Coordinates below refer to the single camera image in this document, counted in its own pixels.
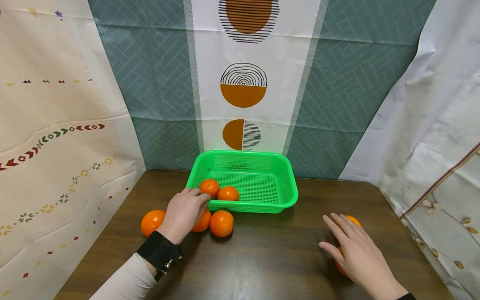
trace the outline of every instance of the hand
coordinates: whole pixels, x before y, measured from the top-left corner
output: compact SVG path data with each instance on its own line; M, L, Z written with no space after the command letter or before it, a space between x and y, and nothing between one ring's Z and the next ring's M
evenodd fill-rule
M168 203L165 219L157 231L173 244L180 244L197 224L208 200L210 195L202 194L199 189L183 189Z
M331 216L341 229L327 216L324 221L340 242L343 255L330 243L322 241L318 245L333 256L350 279L375 300L395 300L408 294L393 276L370 236L344 215L332 213Z

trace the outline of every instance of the beige sleeve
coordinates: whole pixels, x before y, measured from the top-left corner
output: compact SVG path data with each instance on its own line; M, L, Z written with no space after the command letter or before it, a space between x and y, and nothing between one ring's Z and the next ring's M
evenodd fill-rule
M132 255L90 300L143 300L156 281L138 253Z

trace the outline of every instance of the striped circle graphic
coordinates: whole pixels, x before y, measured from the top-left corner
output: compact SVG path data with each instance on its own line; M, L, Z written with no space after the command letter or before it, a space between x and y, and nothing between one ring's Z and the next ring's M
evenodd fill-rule
M272 32L280 6L278 0L220 0L218 13L233 40L258 44Z
M237 119L223 128L223 140L232 149L252 150L260 142L260 129L250 121Z
M223 72L220 90L228 103L249 108L260 102L267 91L267 76L251 63L235 63Z

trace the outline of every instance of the teal patterned backdrop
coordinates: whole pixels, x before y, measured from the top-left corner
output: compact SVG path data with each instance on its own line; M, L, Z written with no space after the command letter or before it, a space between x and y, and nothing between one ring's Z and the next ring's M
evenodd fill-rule
M148 169L199 154L183 0L89 0ZM415 56L435 0L330 0L288 150L296 176L336 179Z

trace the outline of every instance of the orange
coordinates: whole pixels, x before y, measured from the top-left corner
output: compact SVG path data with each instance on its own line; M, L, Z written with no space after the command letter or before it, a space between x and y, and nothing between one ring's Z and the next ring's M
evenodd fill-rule
M224 238L233 231L233 216L226 210L215 212L210 218L210 231L213 235Z
M356 218L354 218L354 217L352 217L352 216L349 216L349 215L345 215L345 217L346 217L348 220L352 221L353 223L357 224L358 227L363 228L363 226L360 224L360 222L359 222Z
M151 212L147 213L140 224L142 233L146 237L149 237L152 232L157 230L157 228L162 225L164 218L165 211L161 209L152 210Z
M340 253L342 253L343 255L343 250L342 250L342 247L338 247L338 249L340 250ZM340 266L340 264L336 261L335 261L335 265L336 265L336 268L340 271L340 273L342 273L343 276L345 276L346 278L350 278L347 273L345 273L345 271L342 269L342 267Z
M202 232L205 229L208 228L208 225L210 224L210 218L212 217L212 214L210 211L206 208L202 215L200 216L200 219L198 219L197 224L193 227L192 231L193 232Z
M218 192L218 200L238 201L240 200L239 191L233 186L226 186Z
M199 189L202 191L202 193L209 194L210 199L215 199L218 191L220 190L220 186L218 185L218 182L216 180L207 179L200 183Z

